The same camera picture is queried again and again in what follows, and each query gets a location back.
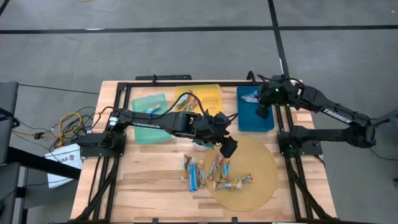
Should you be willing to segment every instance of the table leg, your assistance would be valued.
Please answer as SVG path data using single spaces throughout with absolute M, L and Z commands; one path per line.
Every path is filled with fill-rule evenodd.
M 41 170 L 75 180 L 78 180 L 80 177 L 80 169 L 52 161 L 44 157 L 36 156 L 14 147 L 8 147 L 7 163 L 11 162 L 18 162 L 24 167 Z

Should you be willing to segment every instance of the wrapped snack bar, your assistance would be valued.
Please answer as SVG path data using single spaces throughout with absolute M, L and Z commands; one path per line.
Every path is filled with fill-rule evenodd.
M 220 164 L 223 162 L 223 159 L 223 155 L 221 153 L 218 153 L 209 174 L 207 174 L 206 176 L 208 180 L 214 180 L 214 174 L 216 173 L 216 170 L 219 168 Z
M 203 171 L 203 160 L 197 162 L 197 169 L 199 172 L 199 189 L 204 189 L 206 187 L 205 172 Z
M 195 164 L 189 164 L 189 191 L 197 191 L 198 190 L 198 179 L 197 172 L 195 168 Z
M 229 158 L 225 158 L 223 161 L 223 169 L 221 170 L 221 182 L 226 182 L 229 171 Z
M 184 104 L 185 104 L 186 102 L 188 102 L 188 100 L 189 100 L 190 98 L 191 98 L 191 95 L 184 94 L 184 95 L 178 100 L 178 102 L 177 102 L 177 108 L 178 108 L 178 109 L 181 109 L 181 108 L 184 106 Z
M 181 170 L 181 181 L 188 181 L 188 164 L 191 161 L 192 156 L 189 154 L 184 154 L 184 165 L 182 166 Z
M 230 189 L 236 190 L 242 188 L 241 180 L 233 180 L 231 182 L 213 182 L 213 190 Z
M 155 110 L 160 108 L 160 104 L 157 104 L 156 106 L 151 106 L 151 108 L 149 108 L 148 110 L 145 111 L 145 113 L 147 114 L 152 114 L 155 112 Z
M 239 178 L 238 180 L 242 181 L 242 184 L 250 184 L 250 183 L 254 182 L 253 176 L 251 174 L 248 174 L 245 177 Z
M 197 104 L 198 104 L 197 99 L 193 99 L 192 101 L 189 102 L 187 106 L 185 106 L 184 111 L 192 111 Z

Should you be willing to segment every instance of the yellow cable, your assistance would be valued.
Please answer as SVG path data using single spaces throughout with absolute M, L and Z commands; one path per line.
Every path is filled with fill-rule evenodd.
M 67 134 L 71 134 L 71 133 L 73 133 L 74 131 L 76 131 L 78 129 L 78 128 L 75 128 L 75 129 L 72 129 L 72 130 L 68 131 L 65 134 L 62 133 L 63 120 L 66 119 L 67 117 L 73 116 L 73 115 L 77 115 L 79 117 L 79 124 L 78 124 L 78 128 L 79 128 L 82 125 L 82 123 L 83 123 L 83 119 L 81 118 L 80 114 L 78 114 L 76 112 L 71 112 L 71 113 L 66 114 L 64 117 L 62 117 L 60 122 L 59 122 L 59 124 L 58 124 L 59 136 L 53 136 L 53 135 L 51 135 L 51 136 L 42 136 L 42 138 L 59 138 L 60 141 L 58 143 L 58 147 L 63 146 L 62 137 L 66 136 Z M 35 134 L 25 133 L 25 132 L 22 132 L 22 131 L 12 130 L 12 132 L 13 133 L 17 133 L 17 134 L 22 134 L 22 135 L 25 135 L 25 136 L 35 136 Z
M 59 135 L 60 141 L 58 142 L 58 147 L 63 146 L 62 137 L 63 137 L 64 135 L 71 134 L 71 133 L 73 133 L 74 131 L 77 130 L 77 129 L 72 129 L 71 131 L 68 131 L 68 132 L 65 133 L 65 134 L 62 133 L 62 123 L 63 123 L 63 120 L 66 119 L 68 116 L 71 116 L 71 115 L 77 115 L 77 116 L 79 117 L 79 124 L 78 124 L 78 127 L 80 127 L 80 125 L 83 123 L 83 119 L 81 118 L 80 114 L 79 114 L 79 113 L 76 113 L 76 112 L 68 113 L 68 114 L 66 114 L 64 117 L 62 117 L 61 120 L 60 120 L 60 123 L 59 123 L 59 125 L 58 125 L 58 131 L 59 131 L 59 133 L 60 133 L 60 135 Z
M 13 132 L 13 133 L 17 133 L 17 134 L 23 134 L 23 135 L 26 135 L 26 136 L 35 136 L 34 134 L 24 133 L 24 132 L 21 132 L 21 131 L 14 131 L 14 130 L 12 130 L 12 132 Z

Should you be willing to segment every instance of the green container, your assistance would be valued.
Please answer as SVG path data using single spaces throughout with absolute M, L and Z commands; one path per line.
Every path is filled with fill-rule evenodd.
M 156 94 L 152 96 L 141 97 L 133 99 L 131 101 L 132 110 L 135 112 L 145 113 L 151 106 L 160 104 L 160 108 L 157 109 L 154 114 L 162 114 L 167 111 L 166 96 L 164 94 Z M 163 130 L 153 128 L 142 128 L 134 127 L 134 136 L 139 144 L 150 144 L 153 142 L 166 141 L 171 138 L 171 135 L 167 134 Z

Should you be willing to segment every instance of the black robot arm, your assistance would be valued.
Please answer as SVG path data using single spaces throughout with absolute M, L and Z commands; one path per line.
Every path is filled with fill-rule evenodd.
M 124 134 L 128 126 L 162 129 L 167 133 L 180 137 L 202 140 L 213 144 L 221 144 L 220 152 L 225 158 L 231 157 L 237 148 L 237 142 L 232 137 L 226 137 L 226 128 L 230 120 L 223 113 L 211 116 L 191 112 L 169 112 L 166 114 L 147 114 L 133 112 L 127 109 L 116 109 L 109 116 L 101 138 L 93 142 L 87 134 L 78 140 L 81 147 L 93 144 L 112 149 L 118 145 L 119 137 Z
M 268 117 L 268 107 L 277 104 L 293 106 L 297 110 L 303 108 L 316 113 L 322 112 L 349 125 L 346 129 L 307 129 L 293 126 L 289 133 L 282 134 L 288 145 L 300 148 L 306 141 L 345 141 L 356 147 L 371 147 L 376 144 L 374 125 L 365 114 L 329 100 L 321 91 L 294 78 L 296 84 L 291 82 L 292 78 L 282 76 L 271 79 L 260 77 L 268 82 L 260 87 L 259 109 L 256 111 L 259 116 Z

